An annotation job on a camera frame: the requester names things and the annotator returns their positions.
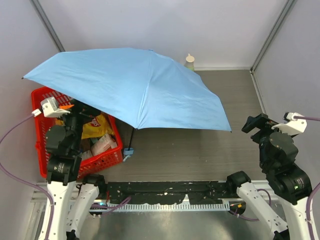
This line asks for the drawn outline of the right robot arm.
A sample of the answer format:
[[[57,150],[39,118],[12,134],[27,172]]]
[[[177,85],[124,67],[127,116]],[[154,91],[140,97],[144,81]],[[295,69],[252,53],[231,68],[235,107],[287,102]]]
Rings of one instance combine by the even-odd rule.
[[[286,112],[284,123],[271,120],[268,115],[249,116],[242,132],[258,132],[250,138],[259,147],[259,166],[269,186],[282,205],[285,219],[279,217],[259,194],[244,171],[227,177],[226,183],[251,208],[268,231],[271,240],[317,240],[312,203],[320,187],[312,187],[309,176],[295,163],[298,148],[293,138],[305,132],[308,117]]]

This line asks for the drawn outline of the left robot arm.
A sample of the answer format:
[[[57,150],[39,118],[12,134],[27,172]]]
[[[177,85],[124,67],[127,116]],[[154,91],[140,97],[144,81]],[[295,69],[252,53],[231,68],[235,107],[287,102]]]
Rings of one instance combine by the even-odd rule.
[[[49,153],[46,173],[46,206],[40,240],[78,240],[85,218],[106,183],[102,175],[85,177],[72,206],[70,200],[77,184],[81,159],[83,126],[100,115],[100,110],[78,100],[59,107],[54,97],[41,102],[46,118],[60,118],[63,125],[53,125],[45,134]]]

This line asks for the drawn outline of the light blue folding umbrella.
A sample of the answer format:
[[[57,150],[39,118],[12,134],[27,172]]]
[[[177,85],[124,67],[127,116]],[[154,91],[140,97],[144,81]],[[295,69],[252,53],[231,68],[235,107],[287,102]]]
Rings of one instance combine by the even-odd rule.
[[[105,112],[134,129],[231,131],[202,78],[153,50],[106,48],[55,54],[24,78]]]

